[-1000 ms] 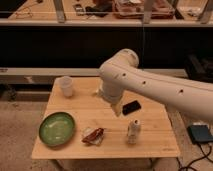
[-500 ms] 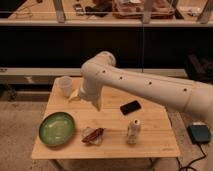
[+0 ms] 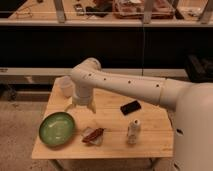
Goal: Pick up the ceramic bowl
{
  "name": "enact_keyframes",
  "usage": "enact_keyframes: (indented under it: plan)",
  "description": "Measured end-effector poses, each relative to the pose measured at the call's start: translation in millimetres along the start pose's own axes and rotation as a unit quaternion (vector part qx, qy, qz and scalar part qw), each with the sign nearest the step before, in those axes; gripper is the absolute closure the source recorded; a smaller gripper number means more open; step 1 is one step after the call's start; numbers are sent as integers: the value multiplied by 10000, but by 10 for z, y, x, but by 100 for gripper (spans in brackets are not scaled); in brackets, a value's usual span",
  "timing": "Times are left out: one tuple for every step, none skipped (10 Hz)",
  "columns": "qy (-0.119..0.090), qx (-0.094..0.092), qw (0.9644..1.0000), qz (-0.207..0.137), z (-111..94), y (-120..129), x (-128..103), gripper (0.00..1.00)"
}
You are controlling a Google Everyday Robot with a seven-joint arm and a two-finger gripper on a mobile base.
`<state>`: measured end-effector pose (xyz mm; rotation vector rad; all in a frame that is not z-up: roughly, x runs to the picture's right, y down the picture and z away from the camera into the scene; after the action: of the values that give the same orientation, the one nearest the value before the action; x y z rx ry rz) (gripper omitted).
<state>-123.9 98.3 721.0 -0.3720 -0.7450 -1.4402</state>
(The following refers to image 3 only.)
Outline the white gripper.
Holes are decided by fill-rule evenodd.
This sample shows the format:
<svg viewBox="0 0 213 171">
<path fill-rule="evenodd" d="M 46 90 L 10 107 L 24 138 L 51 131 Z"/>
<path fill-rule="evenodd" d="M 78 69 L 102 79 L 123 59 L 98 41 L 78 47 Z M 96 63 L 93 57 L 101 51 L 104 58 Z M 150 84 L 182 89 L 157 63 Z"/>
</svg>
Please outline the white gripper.
<svg viewBox="0 0 213 171">
<path fill-rule="evenodd" d="M 88 105 L 88 109 L 90 109 L 93 113 L 96 113 L 95 104 L 91 103 L 93 100 L 93 89 L 85 88 L 85 87 L 75 87 L 72 95 L 72 102 L 76 105 L 86 106 Z M 65 108 L 65 112 L 69 109 L 74 108 L 73 104 L 67 105 Z"/>
</svg>

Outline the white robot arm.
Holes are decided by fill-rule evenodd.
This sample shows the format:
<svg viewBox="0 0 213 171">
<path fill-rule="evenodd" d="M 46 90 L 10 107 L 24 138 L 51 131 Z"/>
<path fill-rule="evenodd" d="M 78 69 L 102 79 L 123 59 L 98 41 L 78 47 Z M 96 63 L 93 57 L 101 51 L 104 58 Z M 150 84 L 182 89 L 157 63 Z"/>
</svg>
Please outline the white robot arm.
<svg viewBox="0 0 213 171">
<path fill-rule="evenodd" d="M 107 73 L 95 58 L 73 67 L 70 76 L 74 106 L 90 106 L 99 88 L 172 111 L 171 171 L 213 171 L 213 83 Z"/>
</svg>

